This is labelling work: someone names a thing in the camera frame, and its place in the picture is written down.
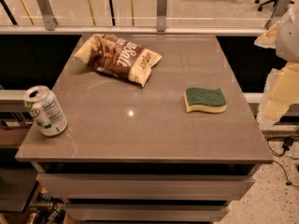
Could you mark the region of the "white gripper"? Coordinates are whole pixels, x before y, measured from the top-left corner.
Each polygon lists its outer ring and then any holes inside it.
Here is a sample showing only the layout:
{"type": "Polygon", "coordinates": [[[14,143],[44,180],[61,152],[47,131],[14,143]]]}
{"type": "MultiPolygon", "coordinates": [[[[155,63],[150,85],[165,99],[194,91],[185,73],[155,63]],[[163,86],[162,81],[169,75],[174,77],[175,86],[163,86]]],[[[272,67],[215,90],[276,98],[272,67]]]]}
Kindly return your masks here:
{"type": "Polygon", "coordinates": [[[271,70],[264,90],[262,116],[279,121],[299,100],[299,6],[290,6],[280,21],[255,39],[254,45],[276,48],[277,56],[288,61],[282,69],[271,70]]]}

